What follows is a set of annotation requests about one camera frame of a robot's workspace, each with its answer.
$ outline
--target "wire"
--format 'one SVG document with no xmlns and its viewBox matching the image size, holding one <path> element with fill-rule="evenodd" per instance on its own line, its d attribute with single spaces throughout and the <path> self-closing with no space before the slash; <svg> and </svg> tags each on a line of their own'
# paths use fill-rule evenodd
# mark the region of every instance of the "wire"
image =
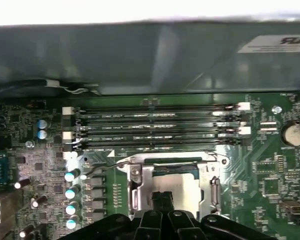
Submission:
<svg viewBox="0 0 300 240">
<path fill-rule="evenodd" d="M 103 171 L 106 171 L 106 170 L 109 170 L 109 169 L 114 169 L 116 167 L 120 167 L 120 166 L 123 166 L 123 165 L 127 165 L 131 163 L 130 160 L 127 160 L 127 161 L 122 161 L 122 162 L 118 162 L 118 163 L 115 163 L 115 164 L 112 164 L 112 165 L 109 165 L 109 166 L 93 166 L 91 171 L 83 174 L 80 176 L 80 179 L 81 180 L 85 180 L 87 179 L 90 175 L 92 175 L 96 170 L 103 170 Z"/>
<path fill-rule="evenodd" d="M 78 87 L 75 83 L 67 83 L 59 80 L 52 79 L 27 79 L 15 82 L 9 82 L 0 84 L 0 95 L 4 92 L 10 92 L 17 89 L 29 88 L 29 87 L 46 87 L 46 88 L 58 88 L 64 89 L 66 92 L 78 95 L 86 92 L 92 92 L 96 94 L 96 90 L 89 90 L 88 88 Z"/>
<path fill-rule="evenodd" d="M 78 88 L 76 90 L 69 90 L 67 88 L 64 88 L 64 90 L 71 94 L 82 94 L 82 93 L 89 92 L 89 90 L 87 88 Z"/>
</svg>

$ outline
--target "white label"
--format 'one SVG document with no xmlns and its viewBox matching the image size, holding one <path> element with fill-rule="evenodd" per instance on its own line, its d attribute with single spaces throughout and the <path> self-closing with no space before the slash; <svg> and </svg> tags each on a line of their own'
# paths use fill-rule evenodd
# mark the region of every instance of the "white label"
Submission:
<svg viewBox="0 0 300 240">
<path fill-rule="evenodd" d="M 260 35 L 238 53 L 300 53 L 300 35 Z"/>
</svg>

